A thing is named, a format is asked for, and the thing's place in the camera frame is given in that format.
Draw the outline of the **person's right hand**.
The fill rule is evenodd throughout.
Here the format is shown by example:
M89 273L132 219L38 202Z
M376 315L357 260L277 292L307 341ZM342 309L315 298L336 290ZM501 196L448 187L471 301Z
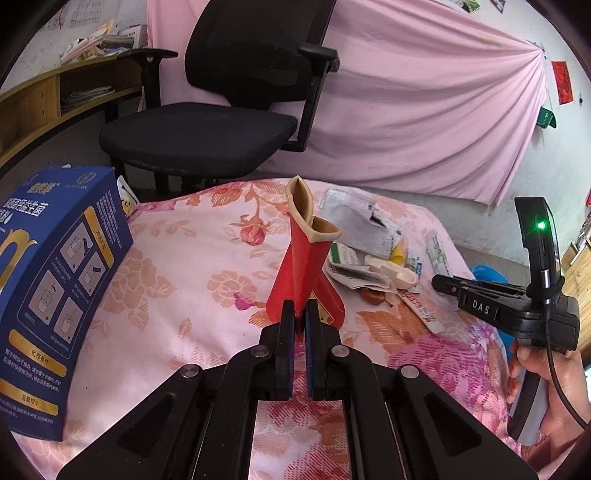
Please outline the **person's right hand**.
M531 465L546 466L558 459L578 440L583 433L583 428L568 412L557 393L551 379L547 351L528 345L519 346L517 341L514 341L511 352L506 396L509 404L515 401L519 392L521 382L518 377L521 368L538 374L548 381L549 409L540 428L544 441L528 460ZM552 355L555 373L564 395L576 413L588 423L590 403L581 354L579 351L567 351L564 354L553 352Z

